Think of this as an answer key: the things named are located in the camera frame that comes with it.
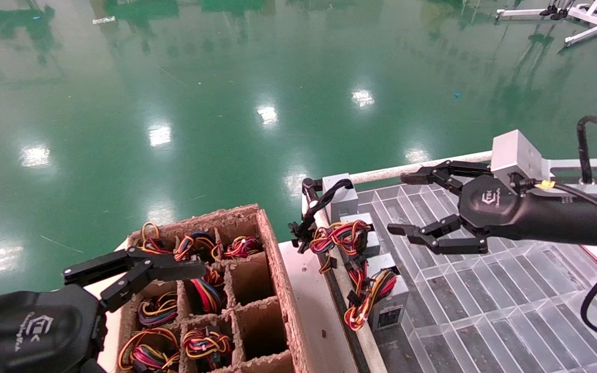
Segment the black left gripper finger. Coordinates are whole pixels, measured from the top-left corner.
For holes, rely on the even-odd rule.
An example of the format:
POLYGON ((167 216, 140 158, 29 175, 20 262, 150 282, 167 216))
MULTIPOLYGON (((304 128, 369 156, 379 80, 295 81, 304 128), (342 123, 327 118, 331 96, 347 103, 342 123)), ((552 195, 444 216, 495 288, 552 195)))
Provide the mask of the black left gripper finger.
POLYGON ((114 312, 128 303, 154 281, 199 279, 206 274, 202 261, 176 261, 172 257, 148 257, 126 260, 123 276, 101 292, 101 303, 108 312, 114 312))

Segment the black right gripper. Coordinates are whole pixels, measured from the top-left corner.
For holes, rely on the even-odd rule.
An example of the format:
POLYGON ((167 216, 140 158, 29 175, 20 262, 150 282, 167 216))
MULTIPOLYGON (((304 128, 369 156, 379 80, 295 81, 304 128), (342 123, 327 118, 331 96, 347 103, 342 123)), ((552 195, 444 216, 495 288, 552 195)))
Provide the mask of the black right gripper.
POLYGON ((424 246, 435 255, 489 253, 487 236, 446 238, 462 227, 468 229, 467 223, 494 237, 597 245, 597 206, 570 194, 527 193, 521 197, 491 175, 491 166, 486 163, 453 160, 402 173, 404 184, 438 184, 460 194, 459 214, 424 227, 389 223, 389 234, 405 236, 409 243, 424 246), (472 180, 463 184, 457 177, 472 180))

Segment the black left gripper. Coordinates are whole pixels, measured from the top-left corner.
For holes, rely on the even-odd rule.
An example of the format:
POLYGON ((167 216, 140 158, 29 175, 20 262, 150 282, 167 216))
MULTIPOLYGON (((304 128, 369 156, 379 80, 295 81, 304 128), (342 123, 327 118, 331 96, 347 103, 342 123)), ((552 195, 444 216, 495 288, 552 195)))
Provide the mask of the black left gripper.
POLYGON ((146 259, 135 248, 116 250, 64 269, 69 286, 60 290, 0 295, 0 372, 102 372, 97 357, 106 312, 81 286, 124 274, 146 259))

